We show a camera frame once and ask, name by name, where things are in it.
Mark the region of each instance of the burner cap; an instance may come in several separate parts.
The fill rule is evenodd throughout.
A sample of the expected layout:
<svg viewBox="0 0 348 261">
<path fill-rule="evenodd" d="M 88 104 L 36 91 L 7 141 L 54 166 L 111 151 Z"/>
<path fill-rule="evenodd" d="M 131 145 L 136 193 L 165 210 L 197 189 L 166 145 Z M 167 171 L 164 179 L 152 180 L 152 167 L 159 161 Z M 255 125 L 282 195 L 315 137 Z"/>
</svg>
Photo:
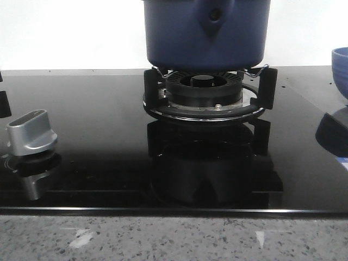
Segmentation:
<svg viewBox="0 0 348 261">
<path fill-rule="evenodd" d="M 242 79 L 232 73 L 175 72 L 166 79 L 170 102 L 191 107 L 235 103 L 242 96 Z"/>
</svg>

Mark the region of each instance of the gas stove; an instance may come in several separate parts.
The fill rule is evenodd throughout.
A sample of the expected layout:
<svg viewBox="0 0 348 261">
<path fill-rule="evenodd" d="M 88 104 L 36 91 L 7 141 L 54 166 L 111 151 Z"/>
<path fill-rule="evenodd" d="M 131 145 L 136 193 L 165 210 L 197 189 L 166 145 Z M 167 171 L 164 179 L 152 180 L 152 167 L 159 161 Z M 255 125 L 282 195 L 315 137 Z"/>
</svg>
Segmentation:
<svg viewBox="0 0 348 261">
<path fill-rule="evenodd" d="M 163 78 L 152 69 L 145 85 L 142 70 L 4 72 L 0 214 L 347 215 L 344 109 L 327 113 L 299 91 L 320 70 L 277 69 L 277 84 L 276 69 L 264 71 L 273 78 L 161 71 Z M 321 91 L 333 95 L 330 81 Z M 193 100 L 180 96 L 178 82 L 239 91 Z M 248 106 L 253 113 L 226 116 Z M 7 124 L 35 110 L 48 112 L 57 143 L 11 155 Z"/>
</svg>

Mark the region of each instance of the countertop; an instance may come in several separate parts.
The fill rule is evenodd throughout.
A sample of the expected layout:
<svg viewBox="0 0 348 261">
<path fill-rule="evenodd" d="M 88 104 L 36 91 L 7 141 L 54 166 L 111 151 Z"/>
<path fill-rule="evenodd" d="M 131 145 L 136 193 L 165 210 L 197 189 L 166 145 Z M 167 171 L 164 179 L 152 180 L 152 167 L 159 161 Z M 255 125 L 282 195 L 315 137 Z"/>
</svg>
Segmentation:
<svg viewBox="0 0 348 261">
<path fill-rule="evenodd" d="M 335 89 L 328 66 L 316 67 L 313 77 L 312 70 L 310 66 L 301 70 L 312 84 L 299 84 L 295 67 L 287 68 L 291 77 L 281 84 L 323 111 L 344 106 L 346 99 Z M 131 74 L 129 70 L 69 74 L 76 72 Z M 28 71 L 3 72 L 20 74 Z M 330 89 L 326 96 L 321 94 L 324 88 Z M 0 216 L 0 224 L 0 260 L 348 260 L 346 220 Z"/>
</svg>

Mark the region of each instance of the silver knob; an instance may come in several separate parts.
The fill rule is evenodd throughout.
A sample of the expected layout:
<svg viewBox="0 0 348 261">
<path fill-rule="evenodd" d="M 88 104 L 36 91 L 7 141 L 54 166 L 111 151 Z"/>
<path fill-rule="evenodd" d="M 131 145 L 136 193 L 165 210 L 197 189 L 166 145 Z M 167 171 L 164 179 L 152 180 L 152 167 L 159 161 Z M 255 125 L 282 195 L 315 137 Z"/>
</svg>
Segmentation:
<svg viewBox="0 0 348 261">
<path fill-rule="evenodd" d="M 58 136 L 51 130 L 46 110 L 35 110 L 7 125 L 10 153 L 25 156 L 53 148 Z"/>
</svg>

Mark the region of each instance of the black glass cooktop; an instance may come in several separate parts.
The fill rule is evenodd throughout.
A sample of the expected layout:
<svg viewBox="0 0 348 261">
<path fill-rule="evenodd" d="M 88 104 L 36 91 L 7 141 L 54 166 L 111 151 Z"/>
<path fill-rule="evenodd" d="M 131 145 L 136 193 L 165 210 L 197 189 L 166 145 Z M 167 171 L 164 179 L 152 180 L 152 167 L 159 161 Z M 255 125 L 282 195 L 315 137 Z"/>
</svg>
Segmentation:
<svg viewBox="0 0 348 261">
<path fill-rule="evenodd" d="M 285 86 L 286 70 L 273 110 L 220 127 L 148 116 L 141 73 L 43 74 L 0 83 L 12 112 L 0 119 L 0 214 L 348 213 L 348 111 L 326 113 Z M 38 109 L 55 149 L 11 156 L 6 125 Z"/>
</svg>

